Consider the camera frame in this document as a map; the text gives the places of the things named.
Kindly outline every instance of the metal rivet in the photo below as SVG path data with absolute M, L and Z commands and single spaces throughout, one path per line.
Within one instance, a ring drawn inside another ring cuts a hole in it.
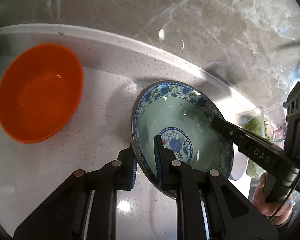
M 84 174 L 84 171 L 83 171 L 83 170 L 76 170 L 76 171 L 74 172 L 74 175 L 75 175 L 76 177 L 81 177 L 83 174 Z
M 114 167 L 120 167 L 121 164 L 122 164 L 122 162 L 119 161 L 119 160 L 115 160 L 115 161 L 113 161 L 111 164 L 112 164 L 112 166 L 114 166 Z
M 171 162 L 171 164 L 172 164 L 173 166 L 175 166 L 175 167 L 179 167 L 179 166 L 181 165 L 181 161 L 179 161 L 179 160 L 174 160 L 174 161 Z
M 219 176 L 219 171 L 218 171 L 218 170 L 215 170 L 215 169 L 210 170 L 209 173 L 210 173 L 210 175 L 213 176 L 213 177 Z

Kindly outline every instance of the bowl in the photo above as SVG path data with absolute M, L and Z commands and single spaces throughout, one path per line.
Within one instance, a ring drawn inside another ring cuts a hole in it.
M 229 178 L 233 144 L 211 127 L 223 118 L 215 104 L 194 87 L 178 81 L 159 81 L 137 97 L 131 114 L 132 145 L 142 171 L 158 187 L 154 136 L 178 160 L 200 171 L 218 169 Z
M 30 48 L 0 81 L 0 124 L 18 142 L 43 141 L 70 120 L 82 88 L 82 67 L 69 49 L 56 44 Z

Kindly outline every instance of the gray marble tile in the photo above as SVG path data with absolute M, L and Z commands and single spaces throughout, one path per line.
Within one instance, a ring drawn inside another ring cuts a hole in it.
M 278 124 L 300 60 L 300 47 L 278 49 L 300 38 L 295 0 L 0 0 L 0 26 L 21 23 L 85 26 L 162 48 L 270 110 Z

